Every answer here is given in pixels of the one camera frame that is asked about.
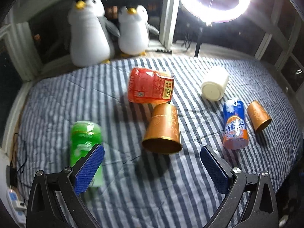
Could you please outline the large orange patterned paper cup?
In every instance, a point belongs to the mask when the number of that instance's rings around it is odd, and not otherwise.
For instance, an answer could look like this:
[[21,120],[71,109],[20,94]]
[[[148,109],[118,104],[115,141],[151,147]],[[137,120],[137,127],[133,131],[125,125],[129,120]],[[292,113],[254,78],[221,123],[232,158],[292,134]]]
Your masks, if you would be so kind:
[[174,154],[182,150],[178,110],[175,106],[155,106],[142,140],[142,147],[157,154]]

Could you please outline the green plastic cup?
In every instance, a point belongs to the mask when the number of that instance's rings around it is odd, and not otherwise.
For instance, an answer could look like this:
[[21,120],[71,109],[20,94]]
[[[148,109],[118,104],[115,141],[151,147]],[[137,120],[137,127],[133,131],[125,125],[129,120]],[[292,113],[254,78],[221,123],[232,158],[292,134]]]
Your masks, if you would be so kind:
[[101,143],[100,125],[86,120],[75,122],[71,128],[70,165],[73,167],[95,144]]

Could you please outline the small orange paper cup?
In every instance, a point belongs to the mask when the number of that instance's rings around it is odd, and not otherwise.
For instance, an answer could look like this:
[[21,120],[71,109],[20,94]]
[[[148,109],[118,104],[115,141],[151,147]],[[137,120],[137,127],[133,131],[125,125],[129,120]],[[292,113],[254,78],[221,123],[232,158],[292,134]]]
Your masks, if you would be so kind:
[[247,112],[256,133],[263,131],[272,122],[270,115],[257,100],[248,105]]

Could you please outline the white plastic cup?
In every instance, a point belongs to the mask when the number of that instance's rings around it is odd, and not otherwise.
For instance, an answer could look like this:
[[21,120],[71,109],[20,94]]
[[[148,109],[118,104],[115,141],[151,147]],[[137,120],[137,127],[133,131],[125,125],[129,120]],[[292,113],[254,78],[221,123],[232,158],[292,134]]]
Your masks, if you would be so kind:
[[210,101],[219,101],[223,98],[229,74],[224,67],[214,66],[210,68],[203,78],[201,94]]

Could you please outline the white power strip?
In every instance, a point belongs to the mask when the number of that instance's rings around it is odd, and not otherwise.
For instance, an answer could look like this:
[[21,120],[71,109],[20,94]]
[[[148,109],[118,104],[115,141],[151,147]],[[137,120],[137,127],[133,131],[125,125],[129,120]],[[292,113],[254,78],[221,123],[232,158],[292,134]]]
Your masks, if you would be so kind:
[[17,224],[26,227],[26,205],[22,205],[22,201],[19,200],[17,193],[11,188],[7,189],[7,200]]

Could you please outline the blue white striped quilt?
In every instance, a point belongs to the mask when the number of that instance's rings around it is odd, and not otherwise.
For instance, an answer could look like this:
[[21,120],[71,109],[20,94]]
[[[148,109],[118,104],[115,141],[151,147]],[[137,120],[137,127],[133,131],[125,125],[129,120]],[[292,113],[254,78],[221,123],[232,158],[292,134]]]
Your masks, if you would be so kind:
[[[224,67],[229,74],[219,101],[201,94],[203,78],[214,66]],[[172,105],[179,116],[179,153],[157,155],[142,148],[153,106],[128,101],[128,78],[134,67],[174,76]],[[222,144],[223,105],[233,97],[246,105],[257,100],[272,118],[261,134],[255,134],[247,119],[249,144],[236,151]],[[103,227],[203,227],[224,196],[200,160],[202,146],[211,146],[244,172],[269,172],[274,190],[279,190],[303,150],[296,113],[260,62],[203,57],[123,59],[43,79],[31,88],[18,138],[24,196],[29,196],[38,170],[53,173],[69,164],[71,127],[79,120],[101,127],[103,180],[100,188],[89,189],[82,199]]]

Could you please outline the large penguin plush toy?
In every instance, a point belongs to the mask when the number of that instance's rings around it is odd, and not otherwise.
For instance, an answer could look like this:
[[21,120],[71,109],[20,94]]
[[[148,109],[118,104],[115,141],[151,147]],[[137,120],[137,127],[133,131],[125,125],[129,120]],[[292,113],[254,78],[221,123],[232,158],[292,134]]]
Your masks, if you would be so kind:
[[105,17],[101,0],[77,0],[67,20],[71,26],[70,56],[75,66],[110,62],[115,56],[111,36],[119,38],[120,31]]

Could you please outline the black power strip on sill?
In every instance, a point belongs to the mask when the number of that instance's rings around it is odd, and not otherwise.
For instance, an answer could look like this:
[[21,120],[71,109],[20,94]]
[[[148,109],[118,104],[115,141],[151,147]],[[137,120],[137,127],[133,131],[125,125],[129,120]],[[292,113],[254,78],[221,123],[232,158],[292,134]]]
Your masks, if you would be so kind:
[[172,54],[172,50],[170,49],[157,49],[156,52],[160,54]]

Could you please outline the small penguin plush toy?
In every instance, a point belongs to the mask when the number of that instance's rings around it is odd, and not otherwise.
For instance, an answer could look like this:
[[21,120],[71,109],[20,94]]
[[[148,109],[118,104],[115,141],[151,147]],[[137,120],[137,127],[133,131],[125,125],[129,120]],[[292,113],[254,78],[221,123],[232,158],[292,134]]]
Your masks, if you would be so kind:
[[118,15],[120,37],[118,45],[122,57],[144,56],[149,45],[149,34],[159,35],[158,29],[148,23],[144,6],[123,6]]

